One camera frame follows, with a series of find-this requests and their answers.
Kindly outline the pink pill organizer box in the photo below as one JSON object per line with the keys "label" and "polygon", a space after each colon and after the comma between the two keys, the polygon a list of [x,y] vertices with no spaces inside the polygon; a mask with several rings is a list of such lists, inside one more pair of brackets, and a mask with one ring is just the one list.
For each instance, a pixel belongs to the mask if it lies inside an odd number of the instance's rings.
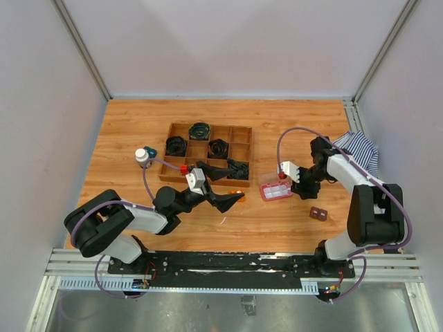
{"label": "pink pill organizer box", "polygon": [[292,196],[291,181],[281,179],[276,173],[262,174],[259,177],[259,190],[264,201],[275,201]]}

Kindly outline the white cap pill bottle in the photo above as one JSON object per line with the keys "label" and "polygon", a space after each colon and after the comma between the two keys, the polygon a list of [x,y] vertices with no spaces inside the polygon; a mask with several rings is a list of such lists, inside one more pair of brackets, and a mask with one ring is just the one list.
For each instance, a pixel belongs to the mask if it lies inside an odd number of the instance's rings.
{"label": "white cap pill bottle", "polygon": [[150,153],[144,149],[139,148],[134,153],[135,160],[141,168],[150,168],[152,162],[150,161]]}

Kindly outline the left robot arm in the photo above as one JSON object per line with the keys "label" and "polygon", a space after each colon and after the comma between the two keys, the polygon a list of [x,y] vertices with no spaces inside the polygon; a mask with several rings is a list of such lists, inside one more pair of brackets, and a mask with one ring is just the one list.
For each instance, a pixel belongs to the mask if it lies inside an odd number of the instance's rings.
{"label": "left robot arm", "polygon": [[190,213],[203,202],[224,213],[244,198],[244,193],[219,195],[213,192],[211,181],[227,177],[232,169],[213,167],[199,161],[193,166],[182,166],[187,188],[178,191],[161,187],[152,195],[152,205],[140,205],[122,199],[115,190],[105,190],[69,213],[64,227],[71,235],[71,245],[83,257],[107,255],[121,260],[132,273],[143,272],[148,256],[142,244],[125,230],[142,230],[155,235],[167,235],[179,224],[179,215]]}

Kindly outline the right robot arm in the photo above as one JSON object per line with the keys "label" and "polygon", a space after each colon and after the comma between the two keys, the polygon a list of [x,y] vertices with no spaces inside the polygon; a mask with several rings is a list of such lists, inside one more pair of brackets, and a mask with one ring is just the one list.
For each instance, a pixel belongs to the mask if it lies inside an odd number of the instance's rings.
{"label": "right robot arm", "polygon": [[339,182],[350,194],[346,229],[321,241],[312,258],[314,270],[323,277],[343,267],[353,253],[371,247],[395,245],[405,238],[403,193],[400,186],[383,183],[362,169],[345,150],[326,139],[311,141],[313,165],[299,167],[280,163],[280,174],[291,179],[291,191],[302,200],[317,199],[323,181]]}

